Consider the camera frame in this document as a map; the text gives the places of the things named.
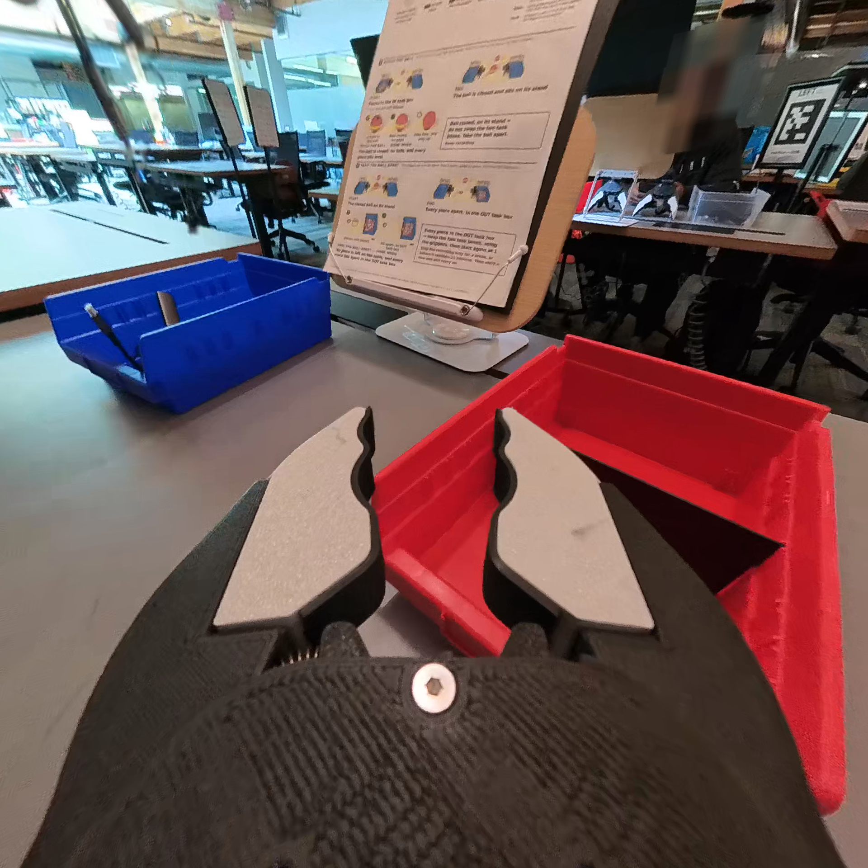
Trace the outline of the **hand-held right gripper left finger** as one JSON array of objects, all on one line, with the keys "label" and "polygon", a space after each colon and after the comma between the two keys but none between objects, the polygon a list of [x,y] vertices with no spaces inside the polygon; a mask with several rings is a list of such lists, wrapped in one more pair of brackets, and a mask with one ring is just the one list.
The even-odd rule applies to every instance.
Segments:
[{"label": "hand-held right gripper left finger", "polygon": [[282,627],[321,635],[358,627],[385,596],[373,507],[371,407],[348,410],[299,445],[268,477],[212,626]]}]

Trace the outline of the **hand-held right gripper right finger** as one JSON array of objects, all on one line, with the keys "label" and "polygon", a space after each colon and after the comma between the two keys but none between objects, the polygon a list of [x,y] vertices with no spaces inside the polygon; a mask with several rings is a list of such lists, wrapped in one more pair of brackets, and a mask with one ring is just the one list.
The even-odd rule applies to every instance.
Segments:
[{"label": "hand-held right gripper right finger", "polygon": [[606,498],[573,450],[515,408],[495,412],[487,607],[507,627],[539,614],[550,636],[583,627],[649,635],[656,624]]}]

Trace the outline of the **blue plastic bin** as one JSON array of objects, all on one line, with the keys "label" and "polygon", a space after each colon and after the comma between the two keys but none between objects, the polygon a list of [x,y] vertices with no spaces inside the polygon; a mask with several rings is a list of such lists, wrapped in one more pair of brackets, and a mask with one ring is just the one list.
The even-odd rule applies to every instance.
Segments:
[{"label": "blue plastic bin", "polygon": [[[166,327],[156,298],[180,316]],[[97,329],[110,322],[144,374]],[[331,279],[311,266],[239,254],[60,293],[44,302],[67,358],[115,389],[173,413],[212,398],[331,339]]]}]

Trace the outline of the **red plastic bin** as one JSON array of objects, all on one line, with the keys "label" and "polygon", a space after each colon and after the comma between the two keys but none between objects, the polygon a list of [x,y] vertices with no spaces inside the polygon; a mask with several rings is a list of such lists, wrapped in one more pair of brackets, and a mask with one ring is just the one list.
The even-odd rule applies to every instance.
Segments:
[{"label": "red plastic bin", "polygon": [[840,559],[828,408],[567,338],[376,475],[386,577],[458,650],[507,630],[483,602],[495,411],[614,482],[717,594],[787,717],[819,810],[846,789]]}]

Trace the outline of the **black office chair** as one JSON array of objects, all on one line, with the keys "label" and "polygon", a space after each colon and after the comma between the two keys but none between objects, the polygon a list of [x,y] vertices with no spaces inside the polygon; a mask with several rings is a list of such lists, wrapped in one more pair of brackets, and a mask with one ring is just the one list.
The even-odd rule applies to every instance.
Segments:
[{"label": "black office chair", "polygon": [[289,259],[288,240],[300,241],[313,253],[321,253],[314,240],[289,227],[298,217],[314,212],[300,157],[296,132],[278,133],[278,146],[264,148],[269,193],[261,210],[268,230],[267,248],[272,252],[277,243],[278,257],[284,260]]}]

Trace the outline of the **white table wooden edge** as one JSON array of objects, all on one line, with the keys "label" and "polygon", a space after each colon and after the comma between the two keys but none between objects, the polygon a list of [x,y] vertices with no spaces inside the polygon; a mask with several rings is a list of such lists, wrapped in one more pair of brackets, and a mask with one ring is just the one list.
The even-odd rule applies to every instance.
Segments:
[{"label": "white table wooden edge", "polygon": [[246,235],[89,201],[1,211],[1,312],[203,259],[259,254]]}]

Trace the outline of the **grey table wooden edge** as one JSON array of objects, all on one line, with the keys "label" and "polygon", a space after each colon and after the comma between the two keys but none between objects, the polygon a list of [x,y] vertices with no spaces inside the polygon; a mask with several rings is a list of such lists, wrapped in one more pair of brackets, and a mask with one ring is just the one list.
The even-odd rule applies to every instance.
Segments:
[{"label": "grey table wooden edge", "polygon": [[807,214],[761,212],[747,227],[729,232],[720,226],[695,226],[684,221],[596,222],[574,215],[571,227],[583,233],[602,233],[621,238],[660,241],[682,245],[717,247],[747,253],[829,261],[838,244],[818,217]]}]

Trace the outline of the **clear plastic container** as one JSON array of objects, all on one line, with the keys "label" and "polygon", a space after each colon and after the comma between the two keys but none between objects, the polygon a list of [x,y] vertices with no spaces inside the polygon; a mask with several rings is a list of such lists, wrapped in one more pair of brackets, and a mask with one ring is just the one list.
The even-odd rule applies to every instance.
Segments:
[{"label": "clear plastic container", "polygon": [[762,189],[744,193],[695,187],[689,201],[687,222],[697,226],[742,229],[756,221],[770,199],[771,195]]}]

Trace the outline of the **printed instruction sheet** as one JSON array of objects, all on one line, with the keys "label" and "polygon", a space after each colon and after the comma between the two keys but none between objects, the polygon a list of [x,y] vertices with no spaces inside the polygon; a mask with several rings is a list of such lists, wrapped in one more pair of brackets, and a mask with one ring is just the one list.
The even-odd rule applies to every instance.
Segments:
[{"label": "printed instruction sheet", "polygon": [[504,310],[600,2],[389,2],[326,270]]}]

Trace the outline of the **board on black pole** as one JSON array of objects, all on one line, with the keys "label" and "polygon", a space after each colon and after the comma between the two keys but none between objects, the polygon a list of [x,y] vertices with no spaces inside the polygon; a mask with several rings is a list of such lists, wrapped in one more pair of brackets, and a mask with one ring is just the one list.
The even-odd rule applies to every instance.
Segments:
[{"label": "board on black pole", "polygon": [[239,117],[229,88],[223,81],[205,77],[201,79],[201,86],[204,89],[208,104],[214,115],[224,150],[227,152],[232,165],[234,178],[240,185],[242,205],[246,206],[247,222],[253,236],[255,239],[258,239],[259,234],[255,227],[253,210],[245,186],[241,180],[240,148],[241,145],[246,144],[245,130],[241,124],[241,118]]},{"label": "board on black pole", "polygon": [[268,91],[250,84],[244,84],[243,93],[256,147],[263,151],[272,198],[276,201],[277,188],[271,157],[272,150],[279,146],[279,139],[272,98]]}]

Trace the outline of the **black white tag sign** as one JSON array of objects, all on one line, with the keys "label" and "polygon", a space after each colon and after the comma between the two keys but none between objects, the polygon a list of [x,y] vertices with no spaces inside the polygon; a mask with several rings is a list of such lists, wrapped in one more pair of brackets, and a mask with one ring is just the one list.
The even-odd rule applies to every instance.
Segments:
[{"label": "black white tag sign", "polygon": [[755,168],[802,168],[844,84],[843,75],[787,88]]}]

